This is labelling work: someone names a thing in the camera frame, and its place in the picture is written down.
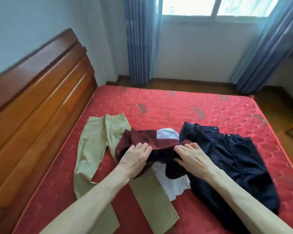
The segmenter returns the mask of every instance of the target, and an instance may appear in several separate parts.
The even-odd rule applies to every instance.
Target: wooden headboard
[[[11,233],[97,88],[67,29],[0,74],[0,233]]]

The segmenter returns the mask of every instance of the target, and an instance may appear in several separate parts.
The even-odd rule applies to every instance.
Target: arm
[[[208,182],[238,215],[250,233],[293,233],[293,229],[284,221],[219,169],[196,143],[175,146],[175,151],[182,158],[175,160],[188,172]]]
[[[113,200],[118,191],[134,178],[152,151],[147,143],[132,145],[122,157],[116,168],[79,200],[70,205],[40,234],[86,234],[94,227],[99,216]]]

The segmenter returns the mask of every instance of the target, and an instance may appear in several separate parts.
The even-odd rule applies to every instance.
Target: bed
[[[5,88],[8,82],[18,82],[21,70],[25,71],[21,82]],[[45,78],[53,79],[53,85]],[[25,107],[29,103],[31,110]],[[72,204],[77,145],[88,117],[120,113],[137,130],[180,132],[188,121],[251,137],[280,196],[279,216],[293,228],[293,164],[252,98],[97,88],[86,51],[68,29],[0,75],[0,233],[39,233]],[[93,181],[101,181],[115,166],[107,149]],[[169,233],[228,233],[191,190],[172,204],[180,220]],[[115,234],[152,234],[128,185],[112,205],[121,224]]]

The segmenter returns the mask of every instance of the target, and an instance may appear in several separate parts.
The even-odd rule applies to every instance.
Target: window pane
[[[268,17],[278,0],[222,0],[217,15]]]
[[[163,15],[211,16],[216,0],[163,0]]]

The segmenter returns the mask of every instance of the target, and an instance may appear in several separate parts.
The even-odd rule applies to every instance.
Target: quilted mattress
[[[124,113],[137,130],[172,128],[185,121],[218,126],[221,133],[251,137],[273,178],[281,199],[280,217],[293,228],[293,165],[255,101],[248,97],[101,86],[91,97],[13,233],[37,234],[76,198],[73,173],[77,145],[88,117]],[[99,182],[116,166],[109,150],[94,175]],[[185,190],[172,201],[180,219],[171,233],[228,233],[197,199]],[[152,234],[135,197],[126,185],[112,201],[121,224],[116,234]]]

